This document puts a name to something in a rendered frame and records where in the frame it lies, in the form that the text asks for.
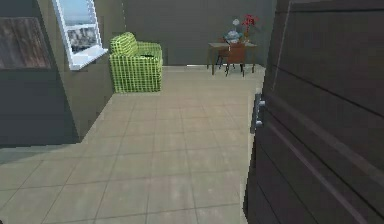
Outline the brown wooden table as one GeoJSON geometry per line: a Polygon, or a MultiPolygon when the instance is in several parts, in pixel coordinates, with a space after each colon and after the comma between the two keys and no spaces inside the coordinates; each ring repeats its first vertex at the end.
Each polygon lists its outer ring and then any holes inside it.
{"type": "MultiPolygon", "coordinates": [[[[221,43],[221,42],[212,42],[208,44],[208,51],[207,51],[207,69],[211,69],[211,74],[215,74],[215,51],[217,50],[223,50],[225,48],[228,48],[229,44],[227,43],[221,43]]],[[[255,65],[256,65],[256,52],[257,52],[257,45],[253,43],[245,43],[245,49],[251,51],[251,62],[252,62],[252,71],[255,71],[255,65]]]]}

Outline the brown wooden chair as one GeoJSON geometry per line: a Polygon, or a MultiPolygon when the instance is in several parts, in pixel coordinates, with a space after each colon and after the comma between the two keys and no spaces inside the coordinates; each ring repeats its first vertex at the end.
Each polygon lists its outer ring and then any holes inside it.
{"type": "Polygon", "coordinates": [[[243,43],[231,43],[228,48],[226,59],[226,69],[225,72],[229,73],[230,65],[239,64],[242,75],[245,75],[244,66],[245,66],[245,45],[243,43]]]}

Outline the blue grey round object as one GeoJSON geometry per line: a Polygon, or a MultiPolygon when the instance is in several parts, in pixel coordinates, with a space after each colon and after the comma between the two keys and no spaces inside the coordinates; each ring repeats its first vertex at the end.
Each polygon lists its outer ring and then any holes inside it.
{"type": "Polygon", "coordinates": [[[240,21],[238,19],[234,19],[232,22],[234,29],[230,30],[225,36],[224,40],[227,43],[238,43],[240,41],[240,38],[242,35],[237,31],[237,27],[240,24],[240,21]]]}

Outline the red flower plant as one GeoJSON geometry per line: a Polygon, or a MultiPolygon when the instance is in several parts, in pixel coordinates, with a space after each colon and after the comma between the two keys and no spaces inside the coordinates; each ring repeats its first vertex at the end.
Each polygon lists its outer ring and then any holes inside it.
{"type": "Polygon", "coordinates": [[[242,22],[242,25],[244,26],[244,32],[243,32],[243,40],[245,42],[248,42],[249,41],[249,31],[250,31],[250,27],[251,26],[255,26],[256,23],[259,21],[259,17],[258,16],[253,16],[251,14],[246,14],[245,15],[245,18],[242,22]]]}

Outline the dark brown room door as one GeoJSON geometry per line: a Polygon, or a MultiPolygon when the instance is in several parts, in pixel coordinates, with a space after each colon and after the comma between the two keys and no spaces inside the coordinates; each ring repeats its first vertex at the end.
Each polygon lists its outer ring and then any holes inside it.
{"type": "Polygon", "coordinates": [[[384,224],[384,0],[277,0],[248,224],[384,224]]]}

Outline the white framed window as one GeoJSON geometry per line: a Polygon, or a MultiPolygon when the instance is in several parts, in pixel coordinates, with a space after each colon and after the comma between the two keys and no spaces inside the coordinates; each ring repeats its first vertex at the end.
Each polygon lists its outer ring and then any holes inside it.
{"type": "Polygon", "coordinates": [[[51,1],[70,70],[80,70],[108,52],[102,44],[94,0],[51,1]]]}

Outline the brown framed wall picture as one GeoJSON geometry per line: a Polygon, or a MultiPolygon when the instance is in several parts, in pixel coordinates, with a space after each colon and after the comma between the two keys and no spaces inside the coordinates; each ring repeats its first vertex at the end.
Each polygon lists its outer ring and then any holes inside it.
{"type": "Polygon", "coordinates": [[[50,69],[37,17],[0,17],[0,69],[50,69]]]}

